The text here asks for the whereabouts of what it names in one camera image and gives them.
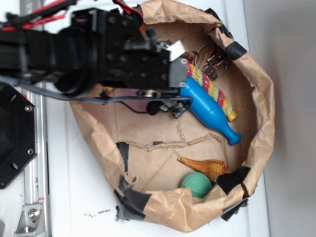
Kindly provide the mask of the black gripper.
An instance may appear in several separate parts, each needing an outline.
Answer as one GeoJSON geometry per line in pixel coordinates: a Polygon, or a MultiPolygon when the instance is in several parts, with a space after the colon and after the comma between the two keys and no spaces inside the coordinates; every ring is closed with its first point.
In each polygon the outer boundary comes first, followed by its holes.
{"type": "Polygon", "coordinates": [[[162,49],[155,29],[146,39],[135,16],[100,11],[97,14],[98,83],[117,88],[168,89],[185,87],[187,59],[180,40],[162,49]]]}

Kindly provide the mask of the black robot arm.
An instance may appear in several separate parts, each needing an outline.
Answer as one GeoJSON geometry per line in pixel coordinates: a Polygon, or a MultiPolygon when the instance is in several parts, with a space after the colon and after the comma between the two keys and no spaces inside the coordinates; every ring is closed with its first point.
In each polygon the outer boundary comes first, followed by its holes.
{"type": "Polygon", "coordinates": [[[65,17],[74,0],[56,0],[24,16],[11,13],[0,25],[0,80],[33,86],[47,81],[67,97],[96,84],[172,96],[186,84],[187,61],[172,57],[157,31],[141,33],[141,6],[121,0],[120,9],[75,11],[70,26],[53,34],[36,26],[65,17]]]}

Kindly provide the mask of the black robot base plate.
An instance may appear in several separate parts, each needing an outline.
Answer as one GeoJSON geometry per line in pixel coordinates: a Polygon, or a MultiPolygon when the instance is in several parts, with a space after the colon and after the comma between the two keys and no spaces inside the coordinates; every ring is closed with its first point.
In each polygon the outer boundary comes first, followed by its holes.
{"type": "Polygon", "coordinates": [[[33,104],[10,85],[0,89],[0,188],[6,189],[32,160],[33,104]]]}

